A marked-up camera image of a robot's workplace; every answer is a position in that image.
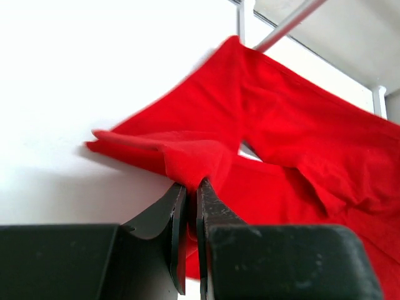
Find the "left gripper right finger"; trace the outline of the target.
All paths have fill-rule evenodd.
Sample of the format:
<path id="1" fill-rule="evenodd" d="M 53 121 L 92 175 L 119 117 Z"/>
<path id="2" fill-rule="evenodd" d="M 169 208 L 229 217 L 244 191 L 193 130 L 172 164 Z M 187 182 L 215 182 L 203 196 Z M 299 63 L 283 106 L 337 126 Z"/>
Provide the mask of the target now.
<path id="1" fill-rule="evenodd" d="M 207 178 L 196 191 L 196 201 L 201 299 L 238 299 L 236 273 L 246 254 L 239 243 L 246 223 L 220 200 Z"/>

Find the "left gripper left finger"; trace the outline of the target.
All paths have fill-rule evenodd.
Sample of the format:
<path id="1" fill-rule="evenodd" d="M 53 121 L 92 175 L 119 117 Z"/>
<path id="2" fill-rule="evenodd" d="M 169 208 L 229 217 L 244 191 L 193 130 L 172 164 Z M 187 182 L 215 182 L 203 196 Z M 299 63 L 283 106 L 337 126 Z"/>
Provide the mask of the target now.
<path id="1" fill-rule="evenodd" d="M 122 227 L 133 238 L 130 295 L 186 292 L 187 190 L 174 183 L 166 193 Z"/>

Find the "red trousers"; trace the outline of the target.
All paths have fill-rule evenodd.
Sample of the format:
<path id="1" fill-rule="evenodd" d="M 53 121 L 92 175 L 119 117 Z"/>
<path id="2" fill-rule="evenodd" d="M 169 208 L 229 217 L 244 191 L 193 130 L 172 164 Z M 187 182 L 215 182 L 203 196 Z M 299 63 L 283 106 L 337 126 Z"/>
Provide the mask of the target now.
<path id="1" fill-rule="evenodd" d="M 336 223 L 399 298 L 399 126 L 321 89 L 237 36 L 109 131 L 95 153 L 219 198 L 256 224 Z"/>

